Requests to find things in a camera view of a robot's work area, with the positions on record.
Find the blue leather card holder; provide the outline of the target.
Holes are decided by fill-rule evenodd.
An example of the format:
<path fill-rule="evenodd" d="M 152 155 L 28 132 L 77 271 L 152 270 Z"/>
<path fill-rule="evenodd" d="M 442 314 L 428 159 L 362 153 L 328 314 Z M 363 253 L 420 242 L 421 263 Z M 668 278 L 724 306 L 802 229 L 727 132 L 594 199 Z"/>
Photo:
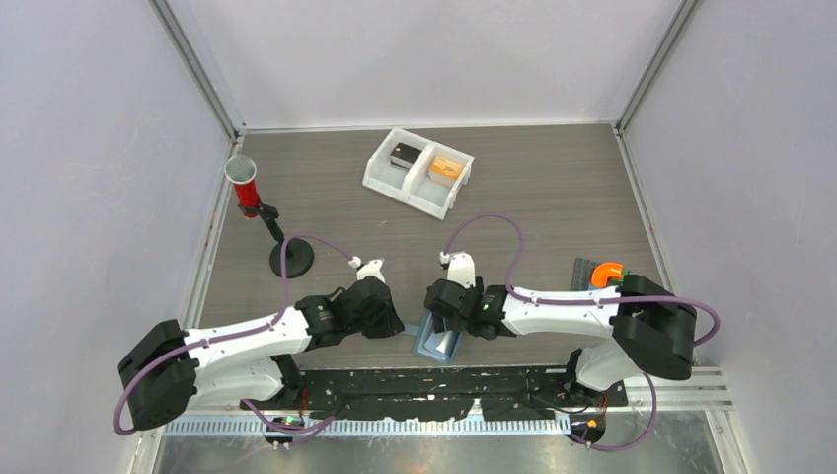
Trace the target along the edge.
<path fill-rule="evenodd" d="M 461 345 L 462 333 L 448 329 L 442 322 L 442 330 L 436 332 L 436 317 L 427 312 L 419 325 L 406 324 L 405 334 L 415 338 L 414 354 L 439 363 L 453 362 Z"/>

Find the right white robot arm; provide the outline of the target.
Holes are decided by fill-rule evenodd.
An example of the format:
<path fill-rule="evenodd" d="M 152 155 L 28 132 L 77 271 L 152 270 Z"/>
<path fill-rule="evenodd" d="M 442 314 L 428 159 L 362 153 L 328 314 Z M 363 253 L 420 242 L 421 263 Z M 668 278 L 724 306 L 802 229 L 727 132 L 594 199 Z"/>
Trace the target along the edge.
<path fill-rule="evenodd" d="M 692 374 L 696 310 L 643 276 L 588 291 L 510 291 L 440 278 L 424 306 L 445 328 L 486 340 L 536 333 L 600 339 L 568 361 L 563 387 L 576 405 L 640 373 L 675 381 Z"/>

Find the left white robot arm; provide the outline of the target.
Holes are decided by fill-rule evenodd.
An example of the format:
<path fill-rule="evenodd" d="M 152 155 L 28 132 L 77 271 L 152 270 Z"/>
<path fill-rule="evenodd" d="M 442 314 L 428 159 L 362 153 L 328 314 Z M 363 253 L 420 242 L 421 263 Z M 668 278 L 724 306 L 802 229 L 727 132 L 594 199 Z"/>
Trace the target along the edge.
<path fill-rule="evenodd" d="M 168 424 L 186 410 L 238 400 L 294 407 L 303 393 L 293 356 L 360 334 L 385 339 L 405 330 L 390 287 L 375 276 L 283 310 L 209 329 L 156 324 L 117 365 L 123 393 L 114 410 L 120 435 Z"/>

